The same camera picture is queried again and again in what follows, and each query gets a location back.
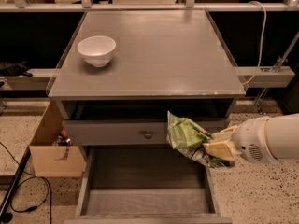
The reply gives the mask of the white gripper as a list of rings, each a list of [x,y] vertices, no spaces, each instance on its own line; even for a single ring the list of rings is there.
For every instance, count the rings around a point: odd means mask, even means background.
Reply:
[[[213,133],[214,142],[204,143],[204,149],[208,155],[225,161],[233,161],[240,155],[250,163],[277,163],[278,160],[267,145],[268,120],[268,116],[249,119],[238,127],[233,125]]]

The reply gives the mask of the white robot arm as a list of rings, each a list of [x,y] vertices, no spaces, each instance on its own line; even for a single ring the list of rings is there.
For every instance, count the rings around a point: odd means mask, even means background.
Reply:
[[[226,161],[240,156],[250,163],[299,158],[299,114],[248,119],[212,134],[207,154]]]

